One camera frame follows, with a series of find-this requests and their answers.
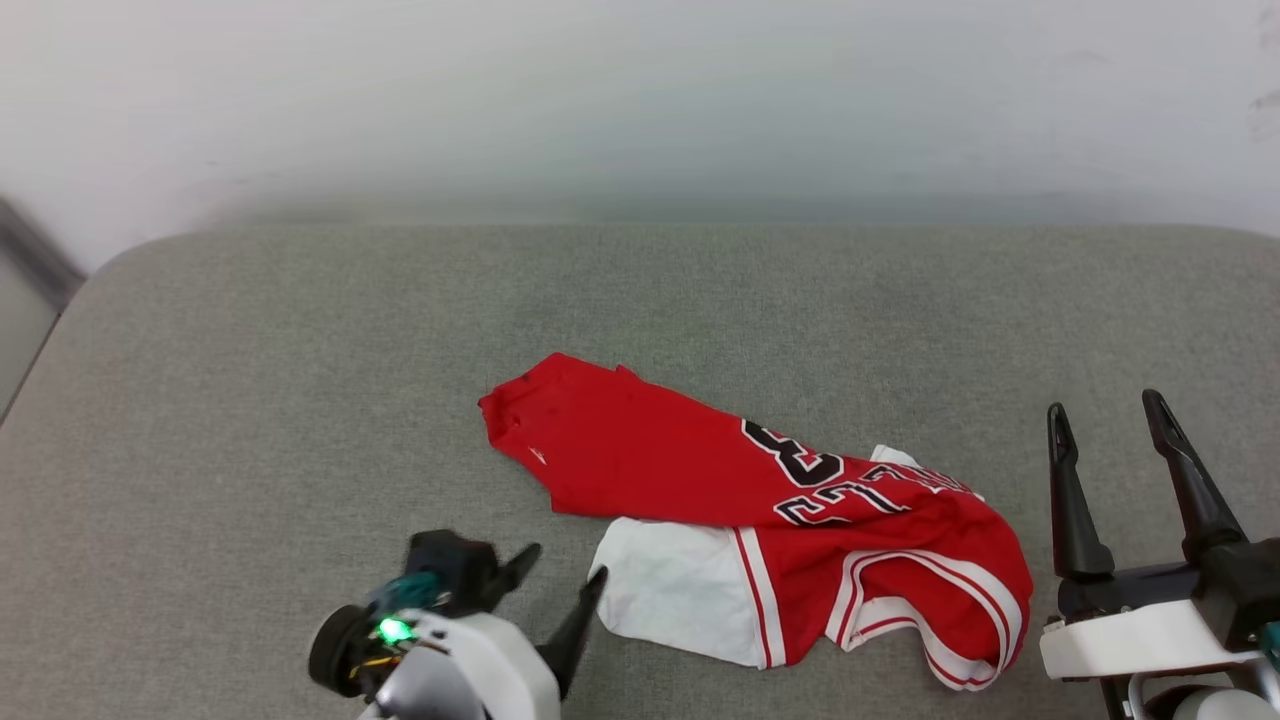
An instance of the green light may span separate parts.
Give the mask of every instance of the green light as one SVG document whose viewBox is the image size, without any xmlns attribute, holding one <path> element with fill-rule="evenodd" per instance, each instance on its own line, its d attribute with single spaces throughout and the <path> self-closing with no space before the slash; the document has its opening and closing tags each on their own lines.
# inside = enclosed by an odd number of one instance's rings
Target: green light
<svg viewBox="0 0 1280 720">
<path fill-rule="evenodd" d="M 413 639 L 413 628 L 408 623 L 403 623 L 394 618 L 387 618 L 378 624 L 378 634 L 383 637 L 383 642 L 387 644 L 397 644 L 403 641 Z"/>
</svg>

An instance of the basketball jersey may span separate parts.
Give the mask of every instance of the basketball jersey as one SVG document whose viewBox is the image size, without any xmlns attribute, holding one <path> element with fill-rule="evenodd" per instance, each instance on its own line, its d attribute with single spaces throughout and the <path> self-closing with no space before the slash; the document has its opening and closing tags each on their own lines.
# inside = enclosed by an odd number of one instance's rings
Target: basketball jersey
<svg viewBox="0 0 1280 720">
<path fill-rule="evenodd" d="M 1018 656 L 1032 579 L 968 486 L 878 447 L 814 450 L 751 420 L 556 354 L 480 400 L 489 442 L 558 512 L 622 518 L 612 630 L 776 667 L 819 637 L 852 650 L 916 628 L 934 675 L 980 689 Z"/>
</svg>

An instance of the white backdrop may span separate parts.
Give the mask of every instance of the white backdrop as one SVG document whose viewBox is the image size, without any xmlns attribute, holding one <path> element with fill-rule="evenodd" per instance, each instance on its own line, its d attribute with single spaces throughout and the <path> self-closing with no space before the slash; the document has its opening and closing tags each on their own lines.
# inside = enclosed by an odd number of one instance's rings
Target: white backdrop
<svg viewBox="0 0 1280 720">
<path fill-rule="evenodd" d="M 0 195 L 275 220 L 1280 233 L 1280 0 L 8 0 Z"/>
</svg>

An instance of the wire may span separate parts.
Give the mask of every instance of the wire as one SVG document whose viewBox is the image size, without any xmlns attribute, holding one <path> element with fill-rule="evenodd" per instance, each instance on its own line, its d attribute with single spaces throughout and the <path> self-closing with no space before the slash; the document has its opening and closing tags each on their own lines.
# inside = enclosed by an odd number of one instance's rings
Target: wire
<svg viewBox="0 0 1280 720">
<path fill-rule="evenodd" d="M 365 662 L 361 662 L 360 665 L 356 665 L 355 667 L 351 669 L 351 678 L 349 679 L 355 680 L 356 675 L 358 675 L 360 671 L 364 670 L 364 669 L 366 669 L 366 667 L 376 667 L 379 665 L 398 665 L 399 660 L 401 659 L 399 659 L 398 655 L 397 656 L 392 656 L 392 657 L 379 657 L 379 659 L 375 659 L 375 660 L 366 660 Z"/>
</svg>

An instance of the gray table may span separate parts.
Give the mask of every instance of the gray table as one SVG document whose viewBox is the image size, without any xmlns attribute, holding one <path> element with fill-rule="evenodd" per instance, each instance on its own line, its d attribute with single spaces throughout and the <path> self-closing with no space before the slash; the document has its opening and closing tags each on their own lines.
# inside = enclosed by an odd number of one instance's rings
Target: gray table
<svg viewBox="0 0 1280 720">
<path fill-rule="evenodd" d="M 1044 410 L 1121 565 L 1181 537 L 1139 392 L 1245 529 L 1275 533 L 1280 243 L 1203 228 L 285 228 L 131 251 L 83 288 L 0 429 L 0 716 L 355 717 L 310 634 L 410 533 L 545 544 L 534 637 L 605 521 L 557 516 L 476 400 L 550 351 L 827 451 L 884 442 L 982 492 L 1037 580 L 1020 662 L 945 689 L 914 633 L 760 673 L 599 628 L 567 717 L 1082 717 L 1044 678 Z"/>
</svg>

